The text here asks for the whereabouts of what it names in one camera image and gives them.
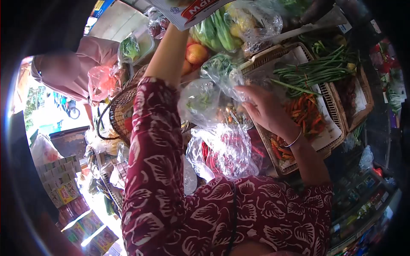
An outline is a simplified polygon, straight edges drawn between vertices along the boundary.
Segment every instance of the hand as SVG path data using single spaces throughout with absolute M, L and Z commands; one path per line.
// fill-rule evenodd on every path
M 99 106 L 99 105 L 100 105 L 100 102 L 98 102 L 98 101 L 93 101 L 93 100 L 90 101 L 90 106 L 96 107 L 96 106 Z
M 235 90 L 244 92 L 255 103 L 243 102 L 251 118 L 265 129 L 279 135 L 288 144 L 294 142 L 300 128 L 286 114 L 277 97 L 260 86 L 236 86 Z

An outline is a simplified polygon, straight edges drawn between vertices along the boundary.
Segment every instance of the eggplant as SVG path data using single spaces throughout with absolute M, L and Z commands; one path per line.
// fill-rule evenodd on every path
M 333 8 L 335 0 L 313 0 L 312 4 L 301 16 L 301 24 L 315 23 Z

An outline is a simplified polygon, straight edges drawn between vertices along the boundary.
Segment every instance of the bracelet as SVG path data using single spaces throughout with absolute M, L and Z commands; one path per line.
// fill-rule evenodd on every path
M 290 143 L 288 146 L 284 146 L 284 147 L 290 147 L 290 146 L 292 146 L 298 139 L 299 139 L 299 137 L 301 136 L 301 134 L 302 134 L 302 129 L 301 129 L 301 131 L 299 132 L 299 135 L 298 135 L 298 137 L 296 138 L 296 140 L 294 140 L 292 143 Z

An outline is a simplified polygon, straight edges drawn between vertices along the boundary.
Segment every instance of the batik print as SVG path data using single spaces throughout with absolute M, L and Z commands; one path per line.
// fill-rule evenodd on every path
M 298 194 L 271 177 L 217 177 L 184 196 L 177 101 L 177 91 L 162 80 L 141 80 L 122 211 L 128 255 L 223 255 L 233 228 L 233 186 L 234 246 L 252 240 L 274 251 L 325 255 L 333 196 L 329 184 Z

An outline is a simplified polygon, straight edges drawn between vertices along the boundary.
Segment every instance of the white paper lining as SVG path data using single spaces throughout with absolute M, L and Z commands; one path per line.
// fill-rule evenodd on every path
M 275 70 L 275 64 L 277 62 L 282 62 L 285 64 L 292 64 L 292 65 L 300 65 L 300 64 L 308 62 L 308 59 L 306 58 L 306 55 L 303 52 L 302 47 L 299 46 L 293 49 L 288 54 L 285 54 L 281 58 L 265 63 L 264 65 L 254 69 L 253 71 L 249 72 L 246 75 L 249 76 L 251 81 L 264 82 L 265 84 L 270 83 L 269 78 L 277 79 L 277 77 L 272 74 L 273 70 Z M 272 91 L 279 97 L 282 103 L 289 100 L 285 96 L 286 88 L 284 86 L 275 85 L 273 86 L 272 89 L 273 89 Z M 321 93 L 319 85 L 317 84 L 312 86 L 311 89 L 315 92 Z M 339 127 L 337 127 L 335 122 L 330 117 L 329 112 L 325 105 L 325 101 L 323 100 L 323 97 L 318 96 L 316 100 L 317 100 L 318 109 L 322 113 L 322 116 L 325 122 L 327 123 L 326 129 L 323 132 L 321 132 L 312 142 L 312 147 L 316 151 L 318 151 L 324 148 L 325 146 L 329 145 L 333 141 L 335 141 L 337 138 L 339 138 L 340 135 L 342 134 L 342 131 L 340 130 Z M 295 163 L 296 163 L 295 160 L 280 161 L 280 166 L 282 169 L 285 169 Z

